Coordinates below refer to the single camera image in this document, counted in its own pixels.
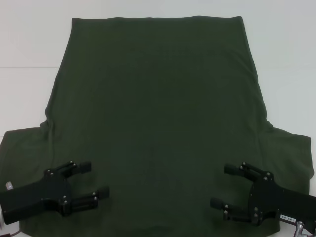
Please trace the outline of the dark green t-shirt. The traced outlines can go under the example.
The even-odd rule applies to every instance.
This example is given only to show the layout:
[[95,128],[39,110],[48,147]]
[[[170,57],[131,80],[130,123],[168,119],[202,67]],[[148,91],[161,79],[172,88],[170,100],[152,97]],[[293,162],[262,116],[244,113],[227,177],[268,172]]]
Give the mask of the dark green t-shirt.
[[311,139],[273,127],[240,16],[73,19],[36,128],[0,144],[0,188],[39,180],[68,161],[92,163],[75,194],[109,186],[95,210],[21,221],[31,237],[268,237],[224,221],[212,197],[247,204],[250,182],[224,173],[249,163],[309,193]]

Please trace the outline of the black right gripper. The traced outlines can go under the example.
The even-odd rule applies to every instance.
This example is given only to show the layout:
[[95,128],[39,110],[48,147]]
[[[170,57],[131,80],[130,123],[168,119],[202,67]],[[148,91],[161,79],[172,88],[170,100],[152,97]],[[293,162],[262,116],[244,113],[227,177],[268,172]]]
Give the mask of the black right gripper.
[[264,172],[246,162],[240,166],[224,165],[224,173],[240,176],[253,182],[248,200],[248,211],[212,197],[210,207],[222,210],[226,221],[251,221],[259,226],[266,219],[279,219],[295,225],[316,226],[316,197],[279,186],[271,173]]

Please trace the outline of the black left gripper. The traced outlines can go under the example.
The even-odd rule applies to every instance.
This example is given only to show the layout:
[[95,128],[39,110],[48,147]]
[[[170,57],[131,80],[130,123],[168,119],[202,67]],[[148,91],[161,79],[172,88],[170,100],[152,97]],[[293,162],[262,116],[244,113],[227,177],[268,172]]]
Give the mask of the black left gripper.
[[68,216],[96,209],[100,200],[110,197],[110,188],[105,186],[87,195],[72,198],[70,184],[65,178],[91,170],[90,161],[70,161],[55,168],[55,173],[44,175],[39,181],[0,193],[1,218],[8,225],[46,211]]

